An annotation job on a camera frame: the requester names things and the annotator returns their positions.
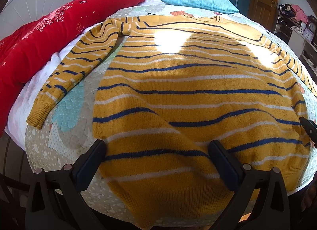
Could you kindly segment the white bed sheet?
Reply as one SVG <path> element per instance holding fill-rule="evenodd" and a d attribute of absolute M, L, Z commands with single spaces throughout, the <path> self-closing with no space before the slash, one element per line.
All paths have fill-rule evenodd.
<path fill-rule="evenodd" d="M 60 51 L 51 55 L 51 59 L 24 85 L 16 101 L 9 112 L 5 129 L 1 133 L 7 133 L 12 140 L 22 149 L 25 149 L 25 136 L 27 117 L 31 111 L 34 100 L 42 85 L 49 75 L 55 70 L 61 60 L 74 47 L 75 43 L 96 24 L 85 28 L 79 36 L 71 40 Z"/>

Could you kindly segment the purple alarm clock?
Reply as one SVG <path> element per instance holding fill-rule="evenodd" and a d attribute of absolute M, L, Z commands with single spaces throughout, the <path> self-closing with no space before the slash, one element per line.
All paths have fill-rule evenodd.
<path fill-rule="evenodd" d="M 311 32 L 311 31 L 306 27 L 305 30 L 304 30 L 304 32 L 303 32 L 303 37 L 304 37 L 304 39 L 305 39 L 307 42 L 311 43 L 311 41 L 312 41 L 313 38 L 314 38 L 314 33 Z"/>

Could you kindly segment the white shelf unit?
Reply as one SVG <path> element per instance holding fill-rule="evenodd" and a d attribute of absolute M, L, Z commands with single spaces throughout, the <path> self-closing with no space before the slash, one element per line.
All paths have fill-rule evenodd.
<path fill-rule="evenodd" d="M 295 20 L 290 4 L 278 7 L 274 34 L 282 39 L 301 60 L 313 80 L 316 80 L 316 33 L 311 43 L 303 37 L 306 24 Z"/>

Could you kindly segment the black ornate clock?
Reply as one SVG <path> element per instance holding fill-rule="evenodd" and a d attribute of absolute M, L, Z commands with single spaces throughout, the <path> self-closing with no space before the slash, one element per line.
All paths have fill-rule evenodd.
<path fill-rule="evenodd" d="M 317 19 L 313 15 L 310 15 L 308 17 L 308 22 L 306 24 L 306 27 L 313 33 L 316 33 L 316 28 L 317 28 Z"/>

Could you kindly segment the pink cloth on shelf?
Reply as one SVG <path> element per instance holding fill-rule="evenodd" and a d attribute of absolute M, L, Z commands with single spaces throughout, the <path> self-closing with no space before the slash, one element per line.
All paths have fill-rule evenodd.
<path fill-rule="evenodd" d="M 305 14 L 305 12 L 298 5 L 292 4 L 291 8 L 295 13 L 295 20 L 296 21 L 302 21 L 305 24 L 308 23 L 308 16 Z"/>

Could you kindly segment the long red pillow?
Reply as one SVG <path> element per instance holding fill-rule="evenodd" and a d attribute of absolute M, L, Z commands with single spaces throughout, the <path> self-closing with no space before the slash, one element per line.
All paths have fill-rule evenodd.
<path fill-rule="evenodd" d="M 66 44 L 93 24 L 145 0 L 73 0 L 1 40 L 1 130 L 24 85 Z"/>

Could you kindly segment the white bed headboard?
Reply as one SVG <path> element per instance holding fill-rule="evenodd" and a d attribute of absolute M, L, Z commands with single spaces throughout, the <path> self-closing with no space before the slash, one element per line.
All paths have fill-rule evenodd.
<path fill-rule="evenodd" d="M 10 0 L 1 12 L 1 39 L 72 0 Z"/>

